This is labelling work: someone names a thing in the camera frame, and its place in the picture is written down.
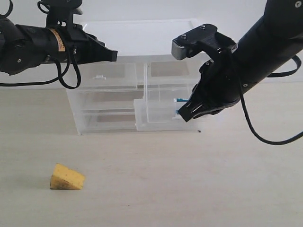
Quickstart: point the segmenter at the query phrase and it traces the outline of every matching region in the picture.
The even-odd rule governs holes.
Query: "table surface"
[[[260,134],[303,129],[303,84],[246,95]],[[303,140],[274,147],[249,131],[241,105],[204,132],[77,135],[65,90],[0,91],[2,227],[301,227]],[[59,162],[81,191],[49,189]]]

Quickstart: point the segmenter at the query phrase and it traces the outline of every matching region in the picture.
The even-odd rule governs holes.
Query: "white background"
[[[15,24],[45,26],[45,14],[37,8],[37,0],[13,0],[14,10],[9,17]],[[219,31],[239,40],[249,28],[263,15],[266,0],[83,0],[82,16],[75,16],[81,21],[113,20],[150,20],[200,18],[203,23],[212,23]],[[9,6],[8,0],[0,2],[1,12]],[[287,63],[281,70],[291,70],[294,64]],[[282,81],[299,81],[301,71]],[[44,81],[56,77],[54,65],[28,69],[21,74],[9,77],[0,73],[0,82]],[[60,84],[29,88],[61,88]]]

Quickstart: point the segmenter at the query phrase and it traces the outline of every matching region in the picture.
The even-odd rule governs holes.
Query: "orange label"
[[[55,30],[50,28],[51,32],[55,35],[56,39],[57,39],[57,43],[58,43],[58,48],[59,48],[59,52],[65,52],[65,46],[63,44],[63,41],[59,35],[59,33]]]

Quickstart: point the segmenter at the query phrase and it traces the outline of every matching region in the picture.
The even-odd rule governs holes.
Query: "black robotic arm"
[[[58,77],[46,82],[2,83],[0,86],[42,85],[59,80],[66,88],[75,89],[81,82],[79,64],[116,61],[117,51],[106,48],[105,43],[85,33],[81,25],[73,22],[73,15],[81,14],[79,7],[82,0],[39,1],[39,9],[47,14],[46,27],[13,24],[7,18],[13,10],[12,0],[9,2],[8,12],[0,15],[0,71],[15,75],[41,64],[55,63]],[[67,64],[64,72],[60,63]],[[75,87],[63,80],[70,64],[74,66],[78,78]]]
[[[272,142],[260,137],[250,122],[243,94],[267,77],[288,76],[297,71],[273,73],[290,59],[297,67],[296,56],[303,49],[303,3],[297,0],[268,0],[264,15],[235,43],[205,24],[172,42],[172,55],[177,60],[191,58],[204,51],[212,59],[200,69],[201,79],[189,101],[178,111],[188,122],[207,114],[218,114],[241,101],[249,127],[261,141],[284,145],[303,137]]]

